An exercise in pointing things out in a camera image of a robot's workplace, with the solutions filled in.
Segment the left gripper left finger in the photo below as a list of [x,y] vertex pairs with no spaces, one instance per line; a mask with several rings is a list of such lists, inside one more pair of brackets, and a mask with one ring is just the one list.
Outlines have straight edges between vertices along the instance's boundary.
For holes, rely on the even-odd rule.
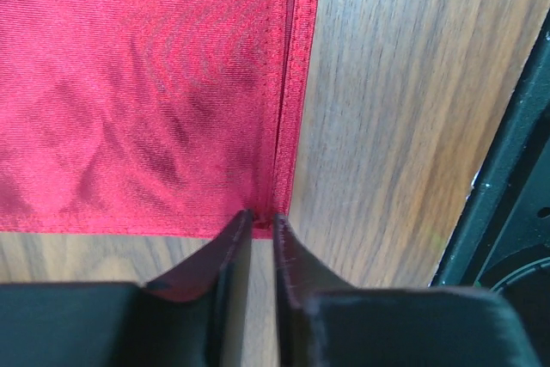
[[252,215],[145,285],[3,284],[4,366],[237,366]]

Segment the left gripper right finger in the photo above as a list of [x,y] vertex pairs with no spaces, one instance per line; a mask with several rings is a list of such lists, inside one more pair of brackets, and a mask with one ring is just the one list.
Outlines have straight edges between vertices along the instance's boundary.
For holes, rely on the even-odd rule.
[[514,309],[475,287],[360,289],[273,219],[283,366],[539,366]]

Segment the red cloth napkin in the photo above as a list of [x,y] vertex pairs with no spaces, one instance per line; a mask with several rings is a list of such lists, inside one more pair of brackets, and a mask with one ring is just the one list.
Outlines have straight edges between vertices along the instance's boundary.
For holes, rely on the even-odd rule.
[[1,228],[254,235],[290,208],[317,0],[1,0]]

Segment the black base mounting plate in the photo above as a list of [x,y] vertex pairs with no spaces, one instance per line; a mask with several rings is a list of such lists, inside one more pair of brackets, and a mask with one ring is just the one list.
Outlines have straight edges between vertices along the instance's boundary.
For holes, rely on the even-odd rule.
[[549,22],[544,21],[431,283],[498,293],[549,350]]

